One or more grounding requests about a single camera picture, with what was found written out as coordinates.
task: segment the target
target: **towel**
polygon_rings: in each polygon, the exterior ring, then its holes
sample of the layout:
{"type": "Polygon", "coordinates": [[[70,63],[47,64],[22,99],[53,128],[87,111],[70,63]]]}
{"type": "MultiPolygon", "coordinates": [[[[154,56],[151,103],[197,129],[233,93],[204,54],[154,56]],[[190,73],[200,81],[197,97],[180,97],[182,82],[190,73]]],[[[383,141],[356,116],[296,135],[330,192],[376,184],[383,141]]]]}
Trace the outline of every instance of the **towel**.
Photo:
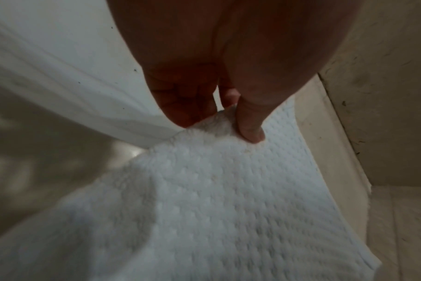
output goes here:
{"type": "Polygon", "coordinates": [[[0,237],[0,281],[371,281],[296,124],[291,98],[266,141],[219,112],[0,237]]]}

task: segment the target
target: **white cloth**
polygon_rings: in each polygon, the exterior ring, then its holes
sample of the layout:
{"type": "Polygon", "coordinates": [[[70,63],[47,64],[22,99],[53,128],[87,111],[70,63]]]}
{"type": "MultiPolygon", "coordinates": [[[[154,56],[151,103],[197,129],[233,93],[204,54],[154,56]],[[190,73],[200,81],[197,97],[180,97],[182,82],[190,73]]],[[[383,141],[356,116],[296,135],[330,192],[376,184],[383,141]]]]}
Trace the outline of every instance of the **white cloth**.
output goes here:
{"type": "Polygon", "coordinates": [[[293,100],[248,144],[220,112],[0,238],[0,281],[370,281],[293,100]]]}

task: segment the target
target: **embossed dimple pattern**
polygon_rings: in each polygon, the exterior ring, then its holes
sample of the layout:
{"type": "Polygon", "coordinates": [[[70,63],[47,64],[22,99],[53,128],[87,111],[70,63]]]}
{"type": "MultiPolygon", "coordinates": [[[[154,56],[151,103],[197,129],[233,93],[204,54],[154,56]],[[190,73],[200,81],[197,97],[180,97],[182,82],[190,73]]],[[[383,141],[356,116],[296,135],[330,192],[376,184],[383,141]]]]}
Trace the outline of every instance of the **embossed dimple pattern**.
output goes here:
{"type": "Polygon", "coordinates": [[[233,122],[234,109],[221,112],[57,207],[88,220],[88,280],[372,280],[376,263],[333,202],[292,100],[258,145],[233,122]]]}

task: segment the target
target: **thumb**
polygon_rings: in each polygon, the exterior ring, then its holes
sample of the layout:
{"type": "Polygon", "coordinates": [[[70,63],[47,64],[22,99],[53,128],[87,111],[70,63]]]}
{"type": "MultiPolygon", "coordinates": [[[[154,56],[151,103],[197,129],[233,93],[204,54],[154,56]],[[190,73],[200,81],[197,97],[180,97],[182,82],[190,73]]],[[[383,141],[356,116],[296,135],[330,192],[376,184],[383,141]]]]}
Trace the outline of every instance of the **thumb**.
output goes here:
{"type": "Polygon", "coordinates": [[[235,113],[238,132],[254,144],[265,140],[265,132],[261,125],[279,105],[259,105],[241,96],[235,113]]]}

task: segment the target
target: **human hand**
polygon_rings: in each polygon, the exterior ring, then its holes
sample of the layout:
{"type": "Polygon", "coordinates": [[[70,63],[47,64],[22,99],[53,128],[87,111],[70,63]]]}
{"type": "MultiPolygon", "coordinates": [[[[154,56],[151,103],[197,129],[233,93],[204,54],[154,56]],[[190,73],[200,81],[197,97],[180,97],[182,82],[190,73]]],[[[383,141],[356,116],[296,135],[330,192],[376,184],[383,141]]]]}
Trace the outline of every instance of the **human hand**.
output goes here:
{"type": "Polygon", "coordinates": [[[188,127],[237,104],[240,134],[261,125],[329,59],[360,0],[108,0],[165,115],[188,127]]]}

